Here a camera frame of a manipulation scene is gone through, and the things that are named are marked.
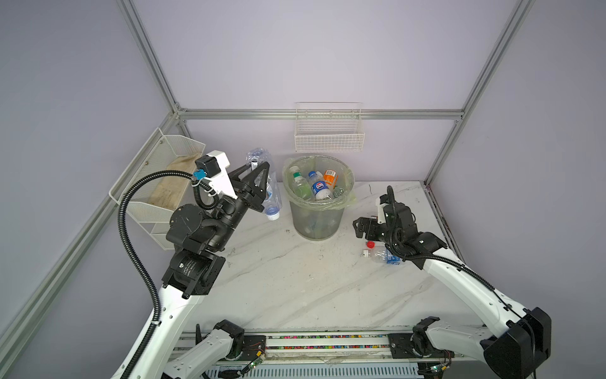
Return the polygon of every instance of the white plastic bracket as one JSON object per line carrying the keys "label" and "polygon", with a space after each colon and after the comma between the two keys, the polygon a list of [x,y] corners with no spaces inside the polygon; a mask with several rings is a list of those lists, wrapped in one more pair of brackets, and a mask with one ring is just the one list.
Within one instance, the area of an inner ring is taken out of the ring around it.
{"label": "white plastic bracket", "polygon": [[226,168],[229,167],[229,159],[227,159],[227,155],[224,152],[220,152],[218,150],[213,150],[207,154],[208,156],[214,156],[217,158],[217,163],[219,164],[219,168],[221,172],[212,178],[206,177],[210,181],[209,185],[217,192],[224,193],[227,196],[237,199],[238,196],[236,192],[233,190],[233,186],[231,185],[231,180],[229,176],[227,176]]}

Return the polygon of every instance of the electrical wire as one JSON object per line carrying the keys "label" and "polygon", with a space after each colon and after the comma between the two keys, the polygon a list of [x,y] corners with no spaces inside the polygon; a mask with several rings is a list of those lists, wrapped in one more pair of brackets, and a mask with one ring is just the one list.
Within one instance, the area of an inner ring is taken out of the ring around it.
{"label": "electrical wire", "polygon": [[247,364],[246,366],[244,366],[243,369],[241,369],[241,370],[224,370],[224,371],[219,371],[219,373],[217,374],[217,376],[219,378],[222,378],[222,379],[237,379],[239,377],[243,377],[247,372],[249,372],[250,370],[254,369],[255,368],[255,364],[254,364],[255,361],[257,359],[259,359],[259,357],[262,354],[265,354],[265,350],[263,350],[263,349],[252,349],[252,350],[255,350],[257,352],[261,352],[261,354],[257,353],[259,355],[257,355],[255,357],[255,359],[251,360],[249,362],[249,364]]}
{"label": "electrical wire", "polygon": [[[204,204],[204,202],[202,202],[202,198],[200,197],[200,187],[202,187],[210,196],[213,197],[213,202],[211,204]],[[208,185],[208,183],[202,181],[202,179],[200,179],[196,184],[194,184],[192,181],[191,189],[193,189],[193,198],[196,200],[196,204],[200,208],[204,210],[211,210],[217,208],[217,205],[219,205],[219,195],[217,195],[215,190]]]}
{"label": "electrical wire", "polygon": [[[188,173],[185,171],[164,170],[164,171],[158,171],[158,172],[151,173],[151,174],[139,179],[136,183],[134,183],[131,186],[131,188],[129,188],[128,191],[126,191],[124,193],[124,196],[122,197],[122,201],[120,202],[120,205],[118,206],[118,232],[120,234],[120,239],[122,240],[122,245],[124,245],[124,249],[126,250],[126,253],[128,254],[128,257],[130,258],[130,260],[135,265],[137,272],[139,272],[140,276],[143,278],[143,282],[145,282],[145,286],[147,287],[147,290],[150,292],[151,301],[153,303],[153,315],[151,317],[151,323],[150,323],[149,327],[147,328],[147,331],[145,332],[143,339],[139,343],[139,346],[137,347],[133,356],[131,357],[130,361],[128,362],[128,365],[124,369],[124,372],[120,376],[121,379],[127,379],[130,376],[130,374],[132,373],[133,369],[135,368],[137,362],[143,355],[143,351],[145,351],[145,348],[149,344],[149,341],[151,340],[152,335],[153,335],[154,331],[156,330],[156,327],[160,324],[160,312],[161,312],[160,296],[158,295],[158,290],[157,290],[152,278],[150,277],[149,273],[147,272],[147,270],[141,263],[141,260],[137,256],[137,253],[135,252],[135,249],[133,248],[133,245],[130,242],[130,238],[128,237],[128,232],[126,230],[126,211],[128,208],[128,203],[133,198],[135,193],[139,189],[141,189],[141,187],[143,187],[145,184],[147,184],[148,182],[150,182],[152,180],[160,179],[165,176],[178,176],[181,178],[191,179],[191,173]],[[204,182],[199,183],[199,185],[204,189],[206,189],[206,187],[210,188],[210,186]],[[215,199],[215,201],[213,202],[213,204],[211,204],[211,206],[213,206],[213,208],[216,207],[216,204],[218,204],[218,202],[219,202],[218,196],[214,197],[214,199]]]}

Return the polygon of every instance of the pepsi label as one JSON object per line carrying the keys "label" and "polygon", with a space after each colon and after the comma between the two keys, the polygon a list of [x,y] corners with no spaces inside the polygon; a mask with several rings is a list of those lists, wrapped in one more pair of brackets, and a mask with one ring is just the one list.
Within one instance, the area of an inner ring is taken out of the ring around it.
{"label": "pepsi label", "polygon": [[320,192],[321,190],[328,188],[328,186],[326,185],[325,181],[317,181],[313,184],[313,186],[311,187],[311,190],[313,191],[314,195],[317,195],[318,192]]}

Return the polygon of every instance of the water bottle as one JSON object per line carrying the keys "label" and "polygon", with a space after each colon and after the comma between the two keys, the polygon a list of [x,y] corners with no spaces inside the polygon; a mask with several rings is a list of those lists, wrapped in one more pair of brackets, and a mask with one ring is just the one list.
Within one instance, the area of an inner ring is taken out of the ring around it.
{"label": "water bottle", "polygon": [[298,166],[293,166],[288,170],[291,174],[293,174],[293,192],[298,197],[303,200],[313,201],[315,196],[311,191],[311,185],[305,180],[305,178],[301,175],[301,169]]}
{"label": "water bottle", "polygon": [[[282,208],[282,200],[280,199],[280,190],[278,188],[278,180],[276,179],[276,166],[273,164],[273,159],[269,151],[260,147],[253,149],[246,154],[246,162],[250,162],[251,169],[256,169],[263,162],[269,162],[269,172],[267,175],[267,185],[265,187],[266,196],[263,201],[265,207],[264,213],[270,220],[277,220],[280,217],[280,208]],[[260,186],[261,179],[256,178],[255,184]]]}
{"label": "water bottle", "polygon": [[332,191],[328,188],[328,185],[326,185],[322,173],[319,171],[310,171],[308,176],[309,183],[311,184],[311,191],[316,197],[316,200],[330,199]]}
{"label": "water bottle", "polygon": [[400,258],[391,254],[385,246],[375,246],[370,250],[364,249],[362,255],[377,263],[400,264],[402,261]]}

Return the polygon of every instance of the blue connector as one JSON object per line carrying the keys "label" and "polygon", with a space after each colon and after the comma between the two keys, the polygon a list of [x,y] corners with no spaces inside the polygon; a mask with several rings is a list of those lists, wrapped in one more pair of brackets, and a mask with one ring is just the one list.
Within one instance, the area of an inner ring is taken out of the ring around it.
{"label": "blue connector", "polygon": [[193,176],[195,176],[196,179],[200,180],[206,177],[206,173],[204,172],[204,170],[198,170],[193,173]]}

